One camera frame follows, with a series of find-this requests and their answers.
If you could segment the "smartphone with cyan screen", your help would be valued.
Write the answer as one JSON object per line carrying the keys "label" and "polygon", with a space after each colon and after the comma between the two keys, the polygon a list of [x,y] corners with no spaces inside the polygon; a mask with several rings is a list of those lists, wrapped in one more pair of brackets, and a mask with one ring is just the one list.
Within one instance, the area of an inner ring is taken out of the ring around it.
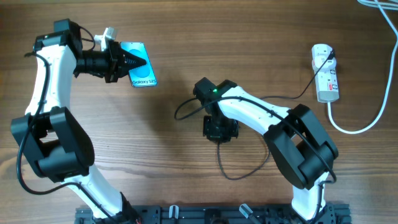
{"label": "smartphone with cyan screen", "polygon": [[129,70],[131,85],[136,88],[156,86],[157,79],[144,43],[121,42],[121,48],[134,56],[126,59],[126,62],[133,66]]}

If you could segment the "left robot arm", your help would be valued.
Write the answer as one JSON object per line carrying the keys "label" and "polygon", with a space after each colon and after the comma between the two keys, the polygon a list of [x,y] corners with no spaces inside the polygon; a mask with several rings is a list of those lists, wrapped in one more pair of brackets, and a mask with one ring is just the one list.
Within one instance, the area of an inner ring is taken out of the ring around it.
{"label": "left robot arm", "polygon": [[70,92],[72,78],[82,73],[114,83],[147,62],[124,50],[112,27],[91,35],[93,46],[84,50],[82,30],[69,19],[59,20],[52,33],[34,42],[34,92],[24,116],[11,123],[19,145],[17,179],[27,187],[21,164],[26,160],[36,176],[50,179],[56,190],[74,191],[91,208],[95,223],[140,223],[141,216],[95,166],[93,143],[70,112]]}

